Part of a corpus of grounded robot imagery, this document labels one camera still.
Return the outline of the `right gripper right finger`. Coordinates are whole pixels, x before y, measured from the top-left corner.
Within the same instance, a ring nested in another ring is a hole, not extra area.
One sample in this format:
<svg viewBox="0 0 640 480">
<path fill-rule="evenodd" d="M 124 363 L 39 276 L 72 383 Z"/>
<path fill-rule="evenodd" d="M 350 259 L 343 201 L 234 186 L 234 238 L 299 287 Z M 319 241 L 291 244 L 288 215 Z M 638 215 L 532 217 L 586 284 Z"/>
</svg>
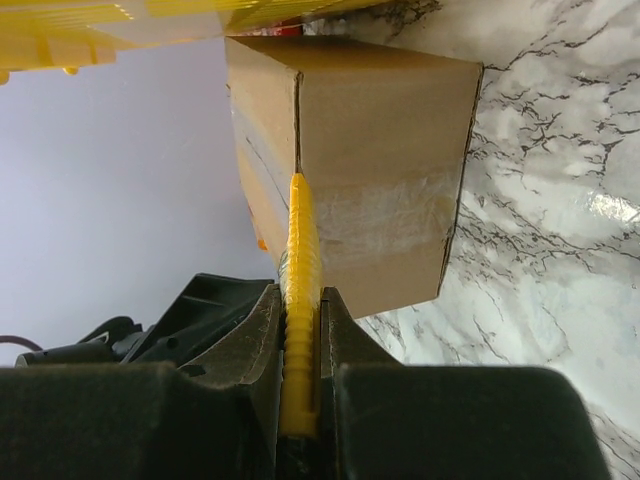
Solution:
<svg viewBox="0 0 640 480">
<path fill-rule="evenodd" d="M 337 479 L 336 372 L 342 364 L 399 366 L 400 362 L 354 321 L 335 287 L 323 290 L 320 329 L 320 474 L 321 479 Z"/>
</svg>

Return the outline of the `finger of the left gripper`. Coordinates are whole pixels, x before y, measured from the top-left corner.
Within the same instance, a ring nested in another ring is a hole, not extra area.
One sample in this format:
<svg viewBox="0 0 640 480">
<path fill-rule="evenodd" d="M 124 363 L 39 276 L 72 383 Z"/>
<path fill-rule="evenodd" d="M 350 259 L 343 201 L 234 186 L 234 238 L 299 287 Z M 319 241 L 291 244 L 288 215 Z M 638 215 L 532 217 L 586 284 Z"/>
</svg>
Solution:
<svg viewBox="0 0 640 480">
<path fill-rule="evenodd" d="M 272 283 L 271 279 L 195 275 L 121 362 L 168 361 L 177 367 L 189 363 L 242 323 Z"/>
</svg>

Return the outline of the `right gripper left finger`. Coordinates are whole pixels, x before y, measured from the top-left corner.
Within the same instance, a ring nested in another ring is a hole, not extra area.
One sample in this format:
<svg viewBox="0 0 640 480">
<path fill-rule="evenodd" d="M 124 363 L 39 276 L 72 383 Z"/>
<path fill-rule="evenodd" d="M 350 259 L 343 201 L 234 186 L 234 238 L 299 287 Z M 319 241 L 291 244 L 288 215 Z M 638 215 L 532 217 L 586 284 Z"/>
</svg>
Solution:
<svg viewBox="0 0 640 480">
<path fill-rule="evenodd" d="M 210 479 L 275 477 L 281 311 L 269 284 L 245 320 L 181 368 L 208 391 L 196 464 Z"/>
</svg>

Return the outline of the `yellow utility knife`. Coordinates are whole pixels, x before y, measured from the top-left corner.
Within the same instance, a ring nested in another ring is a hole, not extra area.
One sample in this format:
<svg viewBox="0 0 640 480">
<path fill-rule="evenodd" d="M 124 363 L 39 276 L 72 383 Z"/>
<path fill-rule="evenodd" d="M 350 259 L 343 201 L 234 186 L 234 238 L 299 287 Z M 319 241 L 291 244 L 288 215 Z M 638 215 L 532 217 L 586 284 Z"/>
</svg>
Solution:
<svg viewBox="0 0 640 480">
<path fill-rule="evenodd" d="M 285 307 L 279 434 L 315 438 L 319 416 L 322 262 L 311 188 L 301 173 L 290 183 L 288 238 L 280 267 Z"/>
</svg>

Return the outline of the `brown cardboard express box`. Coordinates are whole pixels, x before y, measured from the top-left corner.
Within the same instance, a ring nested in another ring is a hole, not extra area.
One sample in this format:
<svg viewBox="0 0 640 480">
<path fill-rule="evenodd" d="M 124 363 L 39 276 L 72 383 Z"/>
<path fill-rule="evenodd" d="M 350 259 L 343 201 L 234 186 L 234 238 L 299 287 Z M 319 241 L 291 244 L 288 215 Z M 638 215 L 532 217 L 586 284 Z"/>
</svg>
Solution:
<svg viewBox="0 0 640 480">
<path fill-rule="evenodd" d="M 483 67 L 337 36 L 225 41 L 240 181 L 261 248 L 307 180 L 323 280 L 362 318 L 440 290 Z"/>
</svg>

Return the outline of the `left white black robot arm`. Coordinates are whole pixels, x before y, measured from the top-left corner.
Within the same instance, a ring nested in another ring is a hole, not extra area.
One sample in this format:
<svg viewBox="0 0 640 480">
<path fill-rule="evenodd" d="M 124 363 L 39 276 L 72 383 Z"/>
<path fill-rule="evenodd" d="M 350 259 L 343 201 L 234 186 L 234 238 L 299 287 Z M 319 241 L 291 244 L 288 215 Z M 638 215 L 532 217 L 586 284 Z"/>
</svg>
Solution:
<svg viewBox="0 0 640 480">
<path fill-rule="evenodd" d="M 272 283 L 200 273 L 148 328 L 116 316 L 74 344 L 21 354 L 15 365 L 168 361 L 182 367 L 239 326 Z"/>
</svg>

